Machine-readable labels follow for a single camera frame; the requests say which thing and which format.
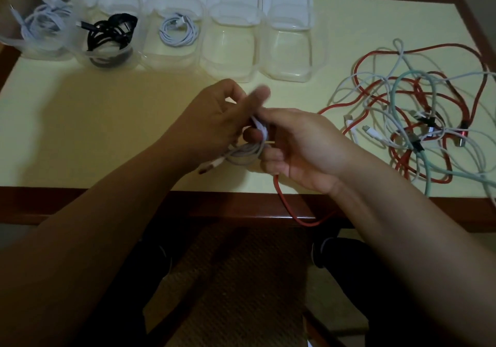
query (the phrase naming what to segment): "hand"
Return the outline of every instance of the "hand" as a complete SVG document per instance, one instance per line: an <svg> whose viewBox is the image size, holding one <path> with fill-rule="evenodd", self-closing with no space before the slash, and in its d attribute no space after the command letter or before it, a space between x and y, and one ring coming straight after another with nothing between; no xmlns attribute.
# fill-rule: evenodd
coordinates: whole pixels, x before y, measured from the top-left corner
<svg viewBox="0 0 496 347"><path fill-rule="evenodd" d="M246 95L233 80L217 82L195 97L157 143L178 150L178 156L193 170L219 158L229 144L237 142L243 127L251 125L250 117L269 96L266 86ZM228 97L236 104L228 102Z"/></svg>
<svg viewBox="0 0 496 347"><path fill-rule="evenodd" d="M261 156L262 169L284 174L301 186L329 194L343 169L360 149L325 117L297 109L261 108L257 115L271 125L267 146ZM260 132L247 129L249 142L261 139Z"/></svg>

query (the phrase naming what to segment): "tabletop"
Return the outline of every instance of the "tabletop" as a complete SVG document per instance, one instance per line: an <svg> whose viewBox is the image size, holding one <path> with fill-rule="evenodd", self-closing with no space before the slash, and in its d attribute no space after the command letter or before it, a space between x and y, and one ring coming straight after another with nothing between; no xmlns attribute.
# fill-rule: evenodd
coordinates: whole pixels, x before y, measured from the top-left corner
<svg viewBox="0 0 496 347"><path fill-rule="evenodd" d="M357 60L377 48L394 49L401 38L405 49L441 43L459 43L478 50L494 71L496 56L481 33L464 0L314 0L317 16L326 21L328 59L306 83L275 81L258 73L258 84L271 87L269 107L293 107L317 112L328 105L341 81L351 74ZM19 58L6 48L0 54L0 221L34 224L56 212L111 170L154 142L183 111L192 98L214 81L198 72L193 75L165 74L137 68L130 72L98 72L81 67L75 60L40 62ZM363 62L360 71L387 74L393 56L377 56ZM459 48L442 48L411 56L415 68L459 75L480 70L477 58ZM397 74L405 70L400 67ZM471 107L481 76L455 81ZM351 81L345 84L350 87ZM495 136L496 82L489 79L480 99L481 108L473 128ZM398 101L408 108L409 100ZM442 103L455 121L459 114ZM339 128L343 116L357 117L363 109L337 108L326 117ZM378 124L370 116L364 124ZM362 147L385 161L386 148L359 134ZM484 147L489 167L496 161L496 148L484 137L471 136ZM464 150L455 157L470 167ZM489 175L496 180L496 175ZM282 180L294 210L307 221L336 207L328 198L309 194ZM245 167L224 163L206 175L185 176L167 197L161 212L177 217L253 223L291 221L275 194L272 177L258 163ZM470 230L496 230L496 212L484 199L483 187L466 179L449 185L434 184L433 201ZM188 204L187 210L172 205Z"/></svg>

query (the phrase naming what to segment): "yellow tabletop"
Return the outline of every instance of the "yellow tabletop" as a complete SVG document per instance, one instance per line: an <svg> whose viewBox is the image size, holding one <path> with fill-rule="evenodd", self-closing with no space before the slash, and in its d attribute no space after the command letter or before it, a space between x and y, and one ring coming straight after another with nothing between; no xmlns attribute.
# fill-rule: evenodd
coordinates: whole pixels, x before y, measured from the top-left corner
<svg viewBox="0 0 496 347"><path fill-rule="evenodd" d="M253 82L242 85L246 91L261 83L269 85L269 107L319 111L327 105L338 84L350 75L357 59L379 47L394 49L394 38L401 38L407 50L449 42L476 48L456 7L450 4L314 0L314 8L329 22L327 65L307 83L275 81L257 74ZM426 55L428 58L410 56L415 68L436 70L434 62L448 76L480 70L477 59L463 49L437 49ZM386 75L395 60L394 56L378 57L375 71ZM373 68L374 62L369 59L361 70ZM396 75L404 70L402 64ZM466 91L464 95L471 95L466 96L469 108L481 78L477 75L454 82ZM213 82L203 74L177 76L142 68L103 73L83 68L75 60L41 62L21 58L0 94L0 186L90 187L154 142L190 100ZM472 126L493 137L495 91L495 82L490 78ZM406 96L399 97L397 104L404 108L414 106ZM456 108L450 103L441 105L452 121L460 121ZM357 117L361 111L362 107L338 108L326 116L341 128L345 114ZM364 124L372 126L372 117ZM390 161L385 148L367 139L361 129L359 134L362 147ZM495 147L484 137L471 137L482 145L488 167L492 167L496 161ZM461 164L475 170L465 150L450 150ZM428 156L434 163L442 164L436 155ZM489 178L496 181L496 175ZM418 181L417 186L422 189L424 183ZM175 189L275 192L272 177L260 173L258 164L245 168L228 163L206 175L189 174ZM282 189L285 193L306 193L284 181ZM432 195L483 197L485 193L479 183L456 178L449 185L434 184Z"/></svg>

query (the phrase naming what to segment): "wooden table edge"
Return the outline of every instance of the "wooden table edge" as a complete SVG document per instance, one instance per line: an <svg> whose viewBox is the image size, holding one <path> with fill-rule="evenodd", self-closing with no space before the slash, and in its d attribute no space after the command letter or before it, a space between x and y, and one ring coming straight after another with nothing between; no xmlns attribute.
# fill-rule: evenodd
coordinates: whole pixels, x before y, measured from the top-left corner
<svg viewBox="0 0 496 347"><path fill-rule="evenodd" d="M470 11L465 0L399 0L454 4L469 33L492 71L496 71L496 55ZM0 53L0 88L9 77L20 52L5 47ZM0 187L0 222L38 225L81 195L84 189ZM338 207L323 195L287 195L296 214L312 221ZM443 211L471 232L496 231L496 212L484 198L432 198ZM237 225L286 225L295 222L289 217L277 194L170 192L158 211L168 218L199 222L230 222Z"/></svg>

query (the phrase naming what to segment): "forearm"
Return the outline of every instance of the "forearm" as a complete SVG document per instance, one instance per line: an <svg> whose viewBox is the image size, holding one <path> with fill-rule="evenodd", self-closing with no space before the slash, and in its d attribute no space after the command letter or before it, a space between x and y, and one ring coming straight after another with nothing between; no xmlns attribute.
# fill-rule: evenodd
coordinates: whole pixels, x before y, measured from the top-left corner
<svg viewBox="0 0 496 347"><path fill-rule="evenodd" d="M150 147L2 251L0 340L66 343L187 172L181 159Z"/></svg>
<svg viewBox="0 0 496 347"><path fill-rule="evenodd" d="M368 212L349 210L360 234L436 319L473 343L494 344L494 255L384 162L356 157L341 179L366 204Z"/></svg>

